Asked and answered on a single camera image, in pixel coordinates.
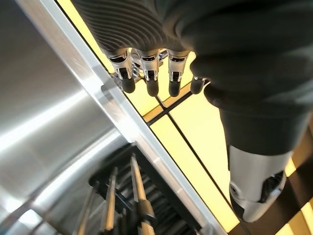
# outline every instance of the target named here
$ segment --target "metal rod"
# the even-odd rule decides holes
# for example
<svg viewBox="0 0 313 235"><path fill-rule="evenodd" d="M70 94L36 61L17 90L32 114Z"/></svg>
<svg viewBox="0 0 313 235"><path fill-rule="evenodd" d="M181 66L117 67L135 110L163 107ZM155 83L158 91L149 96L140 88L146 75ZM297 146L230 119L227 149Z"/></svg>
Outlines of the metal rod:
<svg viewBox="0 0 313 235"><path fill-rule="evenodd" d="M136 202L145 201L146 193L143 187L139 166L136 160L135 155L131 157L131 170L132 170L132 181L133 181L133 189L134 189L134 199ZM154 235L154 229L150 225L150 222L144 220L141 222L141 227L138 227L138 233L142 235Z"/></svg>
<svg viewBox="0 0 313 235"><path fill-rule="evenodd" d="M97 184L95 187L90 187L87 197L85 199L83 208L79 215L79 219L77 221L76 228L73 232L73 235L85 235L86 224L89 218L89 213L92 207L93 199L95 196L95 191L97 188Z"/></svg>
<svg viewBox="0 0 313 235"><path fill-rule="evenodd" d="M153 227L147 222L141 222L142 235L155 235Z"/></svg>
<svg viewBox="0 0 313 235"><path fill-rule="evenodd" d="M134 199L136 202L139 200L146 200L146 193L141 180L141 175L135 156L131 157L132 181L134 189Z"/></svg>
<svg viewBox="0 0 313 235"><path fill-rule="evenodd" d="M114 211L115 211L115 183L117 176L117 167L115 167L110 176L108 192L106 196L107 206L103 210L102 223L100 231L110 231L114 228Z"/></svg>

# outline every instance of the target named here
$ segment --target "brushed metal surface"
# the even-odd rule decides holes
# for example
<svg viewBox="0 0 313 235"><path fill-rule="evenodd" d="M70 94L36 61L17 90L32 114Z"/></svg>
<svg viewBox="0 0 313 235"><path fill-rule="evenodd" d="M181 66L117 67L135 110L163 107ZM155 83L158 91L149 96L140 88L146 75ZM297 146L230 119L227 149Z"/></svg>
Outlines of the brushed metal surface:
<svg viewBox="0 0 313 235"><path fill-rule="evenodd" d="M0 28L0 223L28 202L13 234L36 226L29 213L71 232L88 178L126 140L14 1Z"/></svg>

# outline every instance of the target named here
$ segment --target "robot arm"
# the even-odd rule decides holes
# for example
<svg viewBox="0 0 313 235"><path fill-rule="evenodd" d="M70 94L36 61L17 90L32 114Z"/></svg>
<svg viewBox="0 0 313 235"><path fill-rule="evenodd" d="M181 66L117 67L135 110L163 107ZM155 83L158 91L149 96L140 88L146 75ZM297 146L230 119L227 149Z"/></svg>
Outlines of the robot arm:
<svg viewBox="0 0 313 235"><path fill-rule="evenodd" d="M313 106L312 1L72 2L126 92L134 80L125 48L136 49L151 96L158 92L158 49L169 52L172 96L188 51L195 52L191 91L199 93L209 78L204 94L220 110L234 211L247 222L262 216L284 187L284 168Z"/></svg>

